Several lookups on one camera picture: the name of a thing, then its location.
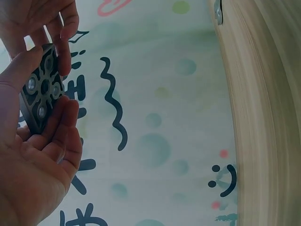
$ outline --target red swirl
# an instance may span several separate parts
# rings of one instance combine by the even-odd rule
[[[124,6],[126,6],[128,3],[130,3],[132,0],[115,0],[113,5],[116,6],[114,9],[112,9],[109,12],[104,12],[103,8],[109,4],[112,3],[112,0],[103,0],[103,3],[98,7],[98,15],[99,16],[110,16],[113,13],[117,12]]]

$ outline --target smiley face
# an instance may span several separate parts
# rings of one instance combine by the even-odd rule
[[[221,167],[219,165],[214,165],[212,167],[212,171],[215,173],[220,172],[220,170],[221,170]],[[231,174],[231,183],[230,183],[230,186],[224,192],[221,193],[221,197],[226,197],[227,195],[229,195],[235,189],[236,184],[237,184],[237,174],[236,174],[235,168],[232,165],[228,165],[227,170]],[[211,188],[216,187],[216,185],[217,185],[216,181],[213,181],[213,180],[209,181],[209,183],[208,183],[208,186]]]
[[[103,3],[98,7],[98,15],[109,16],[126,6],[131,1],[132,0],[103,0]],[[110,11],[105,11],[105,7],[110,7],[112,9]]]

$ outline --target metal bracket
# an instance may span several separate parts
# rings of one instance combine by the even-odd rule
[[[222,25],[222,23],[223,23],[222,0],[215,0],[214,14],[215,14],[215,19],[217,20],[217,25],[218,26]]]
[[[55,46],[43,46],[43,58],[19,95],[20,110],[32,134],[41,134],[56,101],[64,94]]]

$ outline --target pink dot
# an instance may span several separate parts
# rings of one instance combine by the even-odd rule
[[[222,149],[220,151],[220,157],[221,158],[226,159],[226,158],[228,158],[228,155],[229,155],[229,153],[228,153],[228,151],[226,149]]]
[[[221,203],[218,202],[218,201],[215,201],[211,204],[211,208],[214,209],[214,210],[218,210],[221,206]]]

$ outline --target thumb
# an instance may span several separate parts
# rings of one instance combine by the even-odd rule
[[[42,47],[34,47],[18,54],[0,75],[0,84],[11,86],[19,94],[32,72],[39,66],[42,56]]]

